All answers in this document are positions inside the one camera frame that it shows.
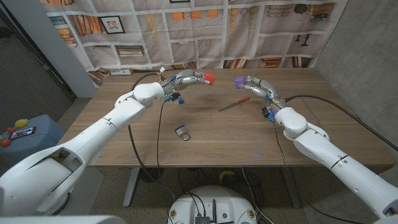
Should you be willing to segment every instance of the knife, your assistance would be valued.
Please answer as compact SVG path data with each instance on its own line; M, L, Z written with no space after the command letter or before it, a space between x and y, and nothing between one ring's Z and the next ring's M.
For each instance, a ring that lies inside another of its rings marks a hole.
M247 97L245 97L245 98L243 98L243 99L240 99L240 100L238 100L237 102L235 102L235 103L233 103L233 104L231 104L231 105L229 105L229 106L226 106L226 107L224 107L224 108L222 108L222 109L219 109L218 111L221 112L221 111L224 111L224 110L228 110L228 109L230 109L230 108L236 106L237 104L240 104L240 103L242 103L242 102L245 102L246 100L250 100L250 96L247 96Z

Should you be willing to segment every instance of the purple cube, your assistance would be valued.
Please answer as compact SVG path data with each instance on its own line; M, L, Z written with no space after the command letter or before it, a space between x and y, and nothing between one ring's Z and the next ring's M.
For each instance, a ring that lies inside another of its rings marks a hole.
M238 85L245 85L246 84L246 77L236 77L235 78L235 87L239 88Z

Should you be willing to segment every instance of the phone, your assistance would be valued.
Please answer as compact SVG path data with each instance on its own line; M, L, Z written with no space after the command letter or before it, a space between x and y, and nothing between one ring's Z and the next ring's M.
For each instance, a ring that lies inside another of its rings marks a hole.
M11 135L10 135L10 140L14 140L17 138L21 138L24 136L28 136L30 134L34 134L36 133L36 126L32 127L32 128L27 128L27 129L23 129L23 130L19 130L19 131L14 131Z

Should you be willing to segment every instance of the gray wall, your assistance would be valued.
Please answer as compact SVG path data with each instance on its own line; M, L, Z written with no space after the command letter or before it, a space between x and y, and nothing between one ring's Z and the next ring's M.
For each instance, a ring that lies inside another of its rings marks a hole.
M357 115L398 145L398 3L348 1L315 68Z

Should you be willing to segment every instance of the table leg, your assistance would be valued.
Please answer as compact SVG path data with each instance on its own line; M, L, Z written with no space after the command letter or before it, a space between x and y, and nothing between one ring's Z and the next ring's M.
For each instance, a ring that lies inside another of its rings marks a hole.
M126 194L124 195L123 206L130 207L132 198L134 196L134 189L138 184L139 167L133 168L130 173L129 182L127 184Z
M287 191L289 192L290 201L292 202L293 207L300 208L301 207L300 196L299 193L297 192L294 179L291 175L292 170L290 168L285 169L285 167L282 167L281 169L284 175Z

